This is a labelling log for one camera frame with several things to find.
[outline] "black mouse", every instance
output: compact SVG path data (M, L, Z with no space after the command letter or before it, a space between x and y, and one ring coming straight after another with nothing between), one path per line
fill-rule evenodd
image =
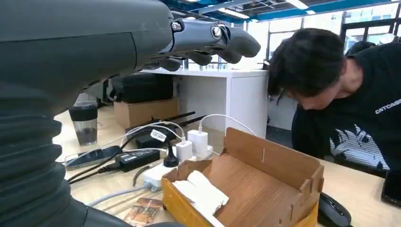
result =
M348 210L323 192L320 194L317 220L326 227L351 226L351 215Z

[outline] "cardboard box on floor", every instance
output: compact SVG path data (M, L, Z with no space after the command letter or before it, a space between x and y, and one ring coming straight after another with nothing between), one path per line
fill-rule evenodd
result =
M145 103L115 102L114 112L117 123L124 129L144 124L155 119L178 115L178 100L168 99Z
M185 161L163 177L163 204L187 227L210 226L172 184L198 170L230 198L214 215L226 227L315 227L323 169L311 156L228 128L221 156Z

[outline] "man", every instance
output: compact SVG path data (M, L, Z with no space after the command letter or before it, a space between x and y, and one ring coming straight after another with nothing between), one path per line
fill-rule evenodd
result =
M271 59L268 93L299 103L294 149L400 171L401 44L346 57L343 46L330 31L296 32Z

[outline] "robotic arm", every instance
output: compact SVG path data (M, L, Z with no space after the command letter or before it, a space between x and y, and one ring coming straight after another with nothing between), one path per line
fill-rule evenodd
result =
M259 49L238 29L174 21L158 0L0 1L0 226L129 227L71 197L53 117L101 79Z

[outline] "desk surface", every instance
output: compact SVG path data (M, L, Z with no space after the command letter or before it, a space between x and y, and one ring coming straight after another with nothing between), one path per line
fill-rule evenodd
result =
M146 73L159 73L168 75L181 76L198 76L198 77L220 77L220 78L244 78L244 77L265 77L267 71L264 70L188 70L179 69L174 72L165 69L143 70Z
M62 156L58 161L63 161L67 155L88 151L96 147L96 145L82 148L79 146L68 112L56 116L55 119L63 123L61 134L53 140L54 143L63 147ZM115 122L113 108L103 107L99 109L98 145L114 140L123 135L123 133L124 130ZM213 135L213 138L209 136L209 140L215 150L221 151L223 133L210 131L209 134ZM387 205L380 200L384 179L326 161L321 161L321 163L325 167L323 191L348 209L352 215L352 225L354 227L401 226L401 209ZM66 178L82 170L68 171ZM88 203L107 194L132 188L132 179L135 173L136 170L127 173L117 172L97 175L73 184L71 193L77 200ZM96 208L122 219L140 197L161 199L162 193L131 193L105 201L97 205ZM173 219L168 212L162 212L158 215L156 222L170 220Z

